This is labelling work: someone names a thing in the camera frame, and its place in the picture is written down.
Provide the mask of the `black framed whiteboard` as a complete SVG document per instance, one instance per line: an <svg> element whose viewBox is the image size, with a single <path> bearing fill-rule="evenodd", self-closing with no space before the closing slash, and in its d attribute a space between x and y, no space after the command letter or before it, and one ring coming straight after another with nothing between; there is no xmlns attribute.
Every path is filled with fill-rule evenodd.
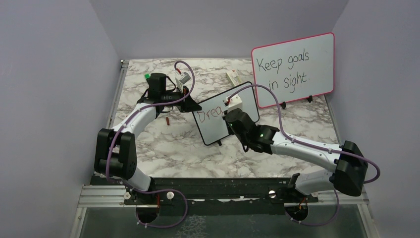
<svg viewBox="0 0 420 238"><path fill-rule="evenodd" d="M222 119L223 112L227 110L223 101L234 92L251 84L251 82L242 83L199 102L202 109L193 112L193 117L205 145L211 145L229 136L227 125ZM260 115L253 89L247 88L237 95L243 102L242 111L246 112L253 122L258 122Z"/></svg>

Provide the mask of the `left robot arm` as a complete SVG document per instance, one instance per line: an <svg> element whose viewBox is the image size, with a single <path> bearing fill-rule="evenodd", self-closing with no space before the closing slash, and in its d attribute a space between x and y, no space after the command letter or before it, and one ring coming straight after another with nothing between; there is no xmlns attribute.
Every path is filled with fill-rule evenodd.
<svg viewBox="0 0 420 238"><path fill-rule="evenodd" d="M152 187L153 178L137 167L136 138L163 113L165 107L177 107L182 113L201 110L185 86L191 80L190 74L177 73L173 81L174 88L170 90L166 88L169 79L164 73L151 73L146 79L148 89L129 116L111 129L101 129L97 135L95 172L110 181L121 179L136 190L138 199L146 204L155 199L156 191Z"/></svg>

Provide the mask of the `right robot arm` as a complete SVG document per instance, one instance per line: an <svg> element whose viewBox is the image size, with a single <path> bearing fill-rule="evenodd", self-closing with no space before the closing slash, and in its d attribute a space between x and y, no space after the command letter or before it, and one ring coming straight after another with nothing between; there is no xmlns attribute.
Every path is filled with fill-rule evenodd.
<svg viewBox="0 0 420 238"><path fill-rule="evenodd" d="M355 143L347 141L343 147L310 140L299 143L291 135L285 136L279 128L256 124L241 109L227 112L223 120L244 151L286 155L322 167L321 171L294 174L284 192L289 200L297 202L315 192L333 189L348 196L361 195L368 164L360 159Z"/></svg>

